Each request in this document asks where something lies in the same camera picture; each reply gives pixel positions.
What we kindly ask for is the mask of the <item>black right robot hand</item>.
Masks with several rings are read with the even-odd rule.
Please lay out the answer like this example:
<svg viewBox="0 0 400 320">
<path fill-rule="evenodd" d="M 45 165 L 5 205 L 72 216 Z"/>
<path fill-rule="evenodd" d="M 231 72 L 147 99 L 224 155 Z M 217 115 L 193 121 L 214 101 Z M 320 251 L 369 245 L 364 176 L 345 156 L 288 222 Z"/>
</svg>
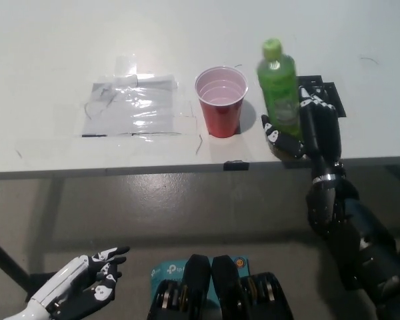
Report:
<svg viewBox="0 0 400 320">
<path fill-rule="evenodd" d="M 311 160 L 313 183 L 345 178 L 339 117 L 335 106 L 324 100 L 325 97 L 321 87 L 299 87 L 301 138 L 277 128 L 268 115 L 261 116 L 265 136 L 272 147 L 295 159 L 306 156 Z"/>
</svg>

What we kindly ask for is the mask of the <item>white and black left hand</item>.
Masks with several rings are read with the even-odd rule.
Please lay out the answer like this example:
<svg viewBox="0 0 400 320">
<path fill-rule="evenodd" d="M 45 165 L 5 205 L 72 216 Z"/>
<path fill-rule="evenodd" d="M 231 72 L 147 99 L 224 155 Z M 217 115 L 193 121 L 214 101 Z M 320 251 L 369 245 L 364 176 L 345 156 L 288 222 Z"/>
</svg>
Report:
<svg viewBox="0 0 400 320">
<path fill-rule="evenodd" d="M 114 247 L 92 256 L 80 255 L 56 272 L 29 299 L 26 308 L 8 320 L 84 319 L 115 299 L 129 246 Z"/>
</svg>

